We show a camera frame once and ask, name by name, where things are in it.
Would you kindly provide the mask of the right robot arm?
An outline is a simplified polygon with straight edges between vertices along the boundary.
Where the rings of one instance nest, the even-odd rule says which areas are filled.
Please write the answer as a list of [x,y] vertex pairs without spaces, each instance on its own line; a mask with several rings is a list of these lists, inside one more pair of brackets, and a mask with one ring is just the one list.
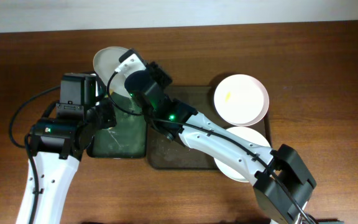
[[286,144],[274,150],[242,139],[192,106],[170,99],[164,90],[172,79],[156,63],[124,68],[124,87],[156,132],[240,173],[253,186],[259,207],[271,220],[315,223],[304,206],[316,181],[296,150]]

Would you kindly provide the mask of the white plate with stain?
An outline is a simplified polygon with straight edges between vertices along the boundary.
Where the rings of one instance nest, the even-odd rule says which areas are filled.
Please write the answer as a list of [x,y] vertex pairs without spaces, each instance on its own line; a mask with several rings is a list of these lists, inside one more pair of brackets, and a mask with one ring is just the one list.
[[[260,146],[270,147],[270,143],[267,141],[267,139],[254,129],[236,126],[236,127],[227,128],[227,131],[249,142],[256,143]],[[217,159],[214,159],[214,161],[218,169],[228,178],[238,182],[248,182],[248,180],[245,177],[243,177],[240,173],[238,173],[234,169],[225,165],[223,162]]]

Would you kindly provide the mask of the grey-white plate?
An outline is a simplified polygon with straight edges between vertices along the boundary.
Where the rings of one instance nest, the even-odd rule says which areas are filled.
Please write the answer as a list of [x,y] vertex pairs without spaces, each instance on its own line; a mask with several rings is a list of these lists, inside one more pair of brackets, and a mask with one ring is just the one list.
[[[94,71],[104,85],[108,84],[108,80],[114,73],[115,69],[121,64],[119,58],[125,54],[128,49],[124,47],[107,47],[97,52],[93,59]],[[122,72],[114,76],[110,84],[110,90],[123,97],[129,98],[127,90],[124,87],[126,77]]]

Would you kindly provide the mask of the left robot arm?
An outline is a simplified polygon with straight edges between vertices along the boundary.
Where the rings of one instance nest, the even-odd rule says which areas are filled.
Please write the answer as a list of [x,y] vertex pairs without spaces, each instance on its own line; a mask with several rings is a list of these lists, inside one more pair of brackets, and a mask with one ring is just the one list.
[[60,223],[68,189],[95,134],[116,125],[107,98],[85,104],[51,103],[24,138],[28,174],[17,223]]

